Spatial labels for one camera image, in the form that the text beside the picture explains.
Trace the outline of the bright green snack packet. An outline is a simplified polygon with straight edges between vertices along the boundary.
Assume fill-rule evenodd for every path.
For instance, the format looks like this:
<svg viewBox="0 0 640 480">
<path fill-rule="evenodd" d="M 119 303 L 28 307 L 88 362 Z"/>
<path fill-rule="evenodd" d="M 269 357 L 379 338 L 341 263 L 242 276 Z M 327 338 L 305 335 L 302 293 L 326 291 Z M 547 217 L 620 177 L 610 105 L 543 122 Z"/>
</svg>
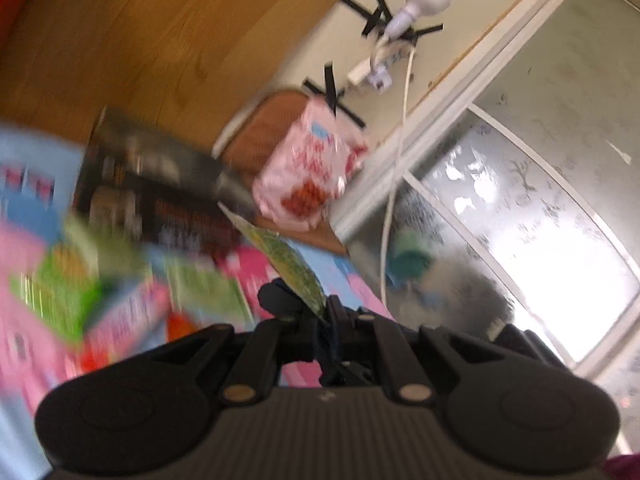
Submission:
<svg viewBox="0 0 640 480">
<path fill-rule="evenodd" d="M 11 290 L 66 344 L 79 344 L 103 298 L 119 283 L 141 281 L 151 265 L 119 228 L 97 226 L 70 214 L 62 238 L 35 270 L 10 278 Z"/>
</svg>

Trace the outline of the black sheep print tin box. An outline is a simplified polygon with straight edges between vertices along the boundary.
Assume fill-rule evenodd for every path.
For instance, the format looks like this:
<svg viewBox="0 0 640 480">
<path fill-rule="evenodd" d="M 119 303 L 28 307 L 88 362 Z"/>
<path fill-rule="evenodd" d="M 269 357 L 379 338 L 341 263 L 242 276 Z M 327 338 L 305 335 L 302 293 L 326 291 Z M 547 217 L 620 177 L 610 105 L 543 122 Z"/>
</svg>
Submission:
<svg viewBox="0 0 640 480">
<path fill-rule="evenodd" d="M 239 243 L 225 209 L 250 221 L 258 213 L 238 173 L 219 159 L 109 107 L 92 128 L 73 208 L 130 240 L 212 257 Z"/>
</svg>

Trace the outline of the Peppa Pig blue bedsheet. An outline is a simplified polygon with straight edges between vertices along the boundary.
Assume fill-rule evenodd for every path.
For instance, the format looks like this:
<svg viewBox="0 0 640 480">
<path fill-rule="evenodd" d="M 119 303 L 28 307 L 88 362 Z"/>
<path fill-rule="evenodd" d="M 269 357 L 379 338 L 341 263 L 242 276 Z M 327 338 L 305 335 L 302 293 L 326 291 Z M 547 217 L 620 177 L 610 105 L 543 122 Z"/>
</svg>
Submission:
<svg viewBox="0 0 640 480">
<path fill-rule="evenodd" d="M 77 145 L 1 123 L 1 479 L 42 479 L 50 471 L 35 434 L 35 408 L 53 387 L 80 374 L 77 349 L 61 344 L 14 295 L 10 278 L 35 270 L 60 237 L 83 157 Z M 254 319 L 262 321 L 270 314 L 259 307 L 258 289 L 280 276 L 263 254 L 243 244 L 221 270 L 240 279 Z M 346 308 L 365 307 L 390 318 L 347 257 L 288 244 L 316 272 L 327 295 L 339 296 Z M 165 322 L 157 318 L 124 356 L 167 342 Z"/>
</svg>

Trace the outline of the white power adapter plug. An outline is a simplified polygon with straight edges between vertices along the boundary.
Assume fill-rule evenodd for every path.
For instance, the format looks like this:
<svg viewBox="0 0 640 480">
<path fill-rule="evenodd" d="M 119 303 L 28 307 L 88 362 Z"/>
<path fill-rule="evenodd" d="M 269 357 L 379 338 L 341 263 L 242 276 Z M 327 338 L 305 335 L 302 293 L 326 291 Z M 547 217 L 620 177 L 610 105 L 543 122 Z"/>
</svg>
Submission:
<svg viewBox="0 0 640 480">
<path fill-rule="evenodd" d="M 386 44 L 376 51 L 374 65 L 366 58 L 358 63 L 347 74 L 349 89 L 371 89 L 378 93 L 385 92 L 393 84 L 390 68 L 397 62 L 408 58 L 411 44 L 405 41 L 395 41 Z"/>
</svg>

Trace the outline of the red spicy snack packet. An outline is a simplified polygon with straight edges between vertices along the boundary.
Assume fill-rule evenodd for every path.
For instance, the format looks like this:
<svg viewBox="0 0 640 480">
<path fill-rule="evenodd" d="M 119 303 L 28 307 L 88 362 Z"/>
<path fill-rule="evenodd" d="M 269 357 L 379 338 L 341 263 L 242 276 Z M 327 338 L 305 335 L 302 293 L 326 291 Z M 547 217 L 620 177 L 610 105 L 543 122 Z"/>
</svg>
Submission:
<svg viewBox="0 0 640 480">
<path fill-rule="evenodd" d="M 170 311 L 165 322 L 165 334 L 168 342 L 190 336 L 203 328 L 194 315 L 183 311 Z"/>
</svg>

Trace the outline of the wooden headboard panel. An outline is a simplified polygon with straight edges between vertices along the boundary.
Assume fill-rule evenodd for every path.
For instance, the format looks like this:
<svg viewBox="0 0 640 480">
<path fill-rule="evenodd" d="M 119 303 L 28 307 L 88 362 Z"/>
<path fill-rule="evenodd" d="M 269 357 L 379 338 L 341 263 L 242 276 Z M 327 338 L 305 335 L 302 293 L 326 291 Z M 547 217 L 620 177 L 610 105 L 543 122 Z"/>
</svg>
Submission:
<svg viewBox="0 0 640 480">
<path fill-rule="evenodd" d="M 28 0 L 3 118 L 82 141 L 107 105 L 210 148 L 337 0 Z"/>
</svg>

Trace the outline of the brown seat cushion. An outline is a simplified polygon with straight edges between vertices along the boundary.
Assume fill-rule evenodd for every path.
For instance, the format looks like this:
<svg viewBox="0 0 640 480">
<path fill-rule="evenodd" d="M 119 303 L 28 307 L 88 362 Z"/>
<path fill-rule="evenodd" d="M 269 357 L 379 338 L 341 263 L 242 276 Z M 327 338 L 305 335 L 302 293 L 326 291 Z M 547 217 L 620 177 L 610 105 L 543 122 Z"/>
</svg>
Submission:
<svg viewBox="0 0 640 480">
<path fill-rule="evenodd" d="M 242 120 L 217 158 L 235 170 L 243 184 L 251 188 L 274 149 L 288 133 L 288 128 L 303 113 L 308 100 L 309 96 L 300 90 L 272 92 L 259 101 L 248 117 Z M 255 218 L 255 224 L 296 242 L 333 252 L 335 255 L 348 255 L 346 247 L 326 220 L 321 220 L 318 226 L 308 232 L 280 228 L 262 216 Z"/>
</svg>

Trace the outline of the pink twisted dough snack bag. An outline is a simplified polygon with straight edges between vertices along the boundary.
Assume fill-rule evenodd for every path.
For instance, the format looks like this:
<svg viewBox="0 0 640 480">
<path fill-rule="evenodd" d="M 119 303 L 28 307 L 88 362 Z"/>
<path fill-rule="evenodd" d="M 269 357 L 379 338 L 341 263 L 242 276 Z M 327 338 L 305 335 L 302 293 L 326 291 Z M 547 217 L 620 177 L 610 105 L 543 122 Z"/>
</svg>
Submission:
<svg viewBox="0 0 640 480">
<path fill-rule="evenodd" d="M 363 132 L 345 113 L 310 99 L 253 182 L 260 214 L 287 230 L 314 229 L 368 153 Z"/>
</svg>

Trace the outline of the light green snack packet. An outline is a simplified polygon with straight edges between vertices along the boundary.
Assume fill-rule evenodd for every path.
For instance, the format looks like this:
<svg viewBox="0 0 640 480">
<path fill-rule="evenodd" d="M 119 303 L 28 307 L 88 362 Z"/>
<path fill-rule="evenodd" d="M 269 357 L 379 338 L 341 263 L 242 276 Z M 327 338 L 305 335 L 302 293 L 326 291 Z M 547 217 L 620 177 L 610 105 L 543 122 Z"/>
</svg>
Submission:
<svg viewBox="0 0 640 480">
<path fill-rule="evenodd" d="M 235 229 L 267 257 L 288 288 L 303 300 L 317 318 L 323 318 L 326 295 L 317 275 L 299 251 L 290 246 L 278 233 L 254 226 L 221 202 L 217 205 Z"/>
</svg>

